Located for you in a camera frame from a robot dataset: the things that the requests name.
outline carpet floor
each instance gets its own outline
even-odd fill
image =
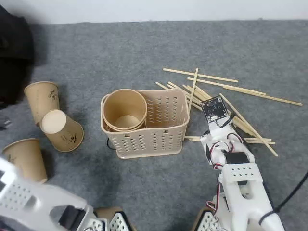
[[[275,205],[307,171],[308,21],[146,22],[33,25],[37,62],[31,82],[59,85],[60,107],[85,131],[71,153],[53,149],[23,98],[1,110],[12,125],[0,131],[0,148],[19,139],[40,139],[47,183],[86,199],[93,207],[122,206],[140,231],[188,231],[216,191],[214,171],[199,142],[184,141],[177,155],[121,160],[106,146],[100,125],[104,95],[120,88],[159,90],[155,81],[189,84],[163,67],[238,79],[237,86],[304,103],[275,102],[198,83],[222,92],[266,138],[251,148]],[[207,130],[192,108],[187,134]],[[280,213],[286,230],[307,230],[308,183]],[[7,221],[17,230],[26,230]]]

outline beige basket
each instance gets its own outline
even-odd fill
[[[130,132],[112,132],[101,115],[102,130],[122,159],[177,154],[189,121],[184,93],[179,89],[141,90],[148,104],[146,128]]]

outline upside-down paper cup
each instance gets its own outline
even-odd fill
[[[140,128],[146,115],[147,102],[135,90],[116,90],[103,102],[103,119],[115,131],[125,132]]]
[[[76,149],[83,140],[83,128],[61,110],[49,111],[41,120],[40,128],[60,152]]]
[[[3,149],[9,162],[15,164],[25,178],[44,183],[47,181],[46,170],[38,139],[24,139],[9,144]]]
[[[59,109],[58,87],[53,82],[31,83],[26,86],[24,93],[36,126],[50,110]]]

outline black fabric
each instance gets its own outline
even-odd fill
[[[16,103],[33,61],[34,46],[28,24],[0,5],[0,109]]]

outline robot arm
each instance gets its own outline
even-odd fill
[[[272,211],[263,179],[254,155],[236,133],[228,110],[220,96],[201,103],[209,132],[200,138],[210,165],[220,169],[219,182],[224,193],[211,203],[217,204],[215,215],[228,231],[284,231],[277,214],[258,225],[260,218]]]
[[[103,231],[106,225],[93,214],[87,202],[59,187],[23,178],[11,163],[0,158],[0,215],[15,219],[34,230]],[[50,212],[56,206],[67,207],[60,224]]]

